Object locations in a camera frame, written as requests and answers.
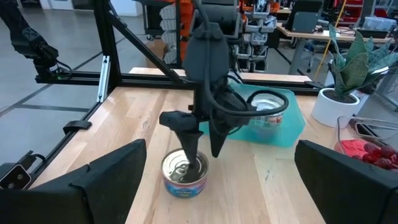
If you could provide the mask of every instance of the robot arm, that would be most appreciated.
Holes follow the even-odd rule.
[[[33,59],[40,77],[52,77],[62,71],[57,64],[58,50],[49,46],[44,38],[28,25],[14,1],[0,0],[0,18],[10,30],[14,49],[25,58]]]

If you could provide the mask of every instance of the snake plant leaf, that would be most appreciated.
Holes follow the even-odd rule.
[[[343,77],[341,76],[340,70],[336,67],[334,63],[330,65],[330,72],[335,80],[335,92],[339,97],[343,97],[347,94],[348,89],[344,84]]]
[[[365,42],[363,40],[363,36],[361,33],[356,32],[354,42],[349,47],[347,57],[346,57],[346,65],[350,63],[352,59],[354,59],[357,55],[362,53],[368,53],[366,49]]]
[[[341,70],[345,66],[346,62],[345,62],[344,57],[340,54],[340,51],[339,51],[339,48],[337,45],[336,29],[331,24],[329,24],[329,37],[330,37],[331,41],[333,42],[333,46],[335,47],[335,50],[336,50],[336,57],[333,60],[333,63],[336,65],[338,70]]]
[[[368,55],[370,55],[374,48],[373,37],[370,37],[368,41],[365,43],[366,50],[368,51]]]
[[[379,61],[377,61],[376,63],[374,63],[373,67],[369,69],[368,74],[372,75],[374,71],[382,69],[387,66],[389,67],[392,64],[394,64],[396,61],[398,61],[398,53],[389,54],[380,59]]]
[[[362,85],[368,74],[368,53],[363,52],[355,56],[341,71],[344,84],[348,90]]]
[[[380,59],[384,58],[389,54],[389,47],[391,45],[391,40],[389,40],[386,44],[381,46],[379,49],[372,51],[369,54],[369,67],[373,68],[375,64],[380,61]]]
[[[370,83],[372,83],[374,80],[376,80],[377,78],[379,78],[381,74],[377,73],[377,74],[372,74],[372,75],[367,75],[367,77],[365,78],[365,81],[362,83],[362,85],[358,88],[363,88],[367,85],[369,85]]]

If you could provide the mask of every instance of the desk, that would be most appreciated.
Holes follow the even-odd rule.
[[[287,37],[295,37],[297,38],[296,48],[293,54],[292,63],[290,64],[289,68],[289,75],[295,75],[297,73],[297,69],[299,67],[301,55],[304,51],[305,47],[305,39],[313,39],[313,40],[329,40],[329,31],[325,30],[322,33],[315,32],[313,34],[305,34],[305,33],[298,33],[298,32],[291,32],[287,30],[285,27],[282,27],[282,23],[277,24],[277,28],[281,33],[285,34]],[[347,41],[352,42],[355,39],[354,31],[347,32],[344,34],[337,34],[336,35],[337,41]],[[374,43],[386,43],[389,41],[390,38],[373,38]]]
[[[284,7],[283,9],[279,9],[276,13],[278,14],[290,14],[292,10],[290,10],[288,7]]]
[[[131,73],[161,75],[158,69],[133,68]],[[304,82],[307,77],[244,74],[245,78]],[[329,146],[334,129],[310,115],[316,97],[298,96],[306,121],[301,139]],[[159,124],[161,111],[187,111],[192,91],[117,87],[32,187],[81,167],[137,138],[147,142],[147,160],[126,223],[324,223],[295,166],[294,149],[227,140],[219,158],[211,157],[208,136],[198,149],[209,159],[208,185],[192,199],[171,196],[162,183],[160,163],[180,147],[176,135]]]

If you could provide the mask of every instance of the black metal frame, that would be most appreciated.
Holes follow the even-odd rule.
[[[180,0],[176,0],[176,5],[179,6]],[[110,94],[117,86],[141,87],[141,88],[166,88],[178,90],[193,90],[194,86],[191,83],[184,83],[179,76],[173,72],[163,61],[159,60],[120,20],[118,16],[110,13],[109,0],[93,1],[93,9],[98,28],[99,39],[103,55],[109,55],[111,61],[111,68],[109,73],[108,94]],[[177,22],[180,23],[180,18],[177,16]],[[159,68],[166,75],[145,75],[145,74],[131,74],[121,73],[119,66],[118,51],[116,48],[116,41],[114,37],[113,27],[117,28],[125,38],[127,38],[134,46],[136,46],[157,68]],[[37,83],[52,83],[52,84],[69,84],[69,85],[98,85],[100,80],[99,72],[77,72],[65,78],[49,78],[43,79],[36,76]],[[284,82],[284,81],[264,81],[264,80],[244,80],[245,84],[270,86],[274,88],[283,88],[293,91],[296,95],[317,96],[319,89],[314,88],[305,82]],[[88,121],[91,115],[98,109],[101,103],[95,103],[93,107],[81,119]],[[74,137],[77,131],[69,132],[65,137],[54,147],[51,153],[46,157],[46,161],[34,169],[32,173],[32,182],[44,171],[44,169],[51,163],[51,161],[59,154],[59,152],[68,144]]]

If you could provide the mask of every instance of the can label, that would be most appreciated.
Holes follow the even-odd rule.
[[[197,196],[206,186],[206,178],[192,185],[178,185],[164,179],[167,191],[175,197],[192,198]]]

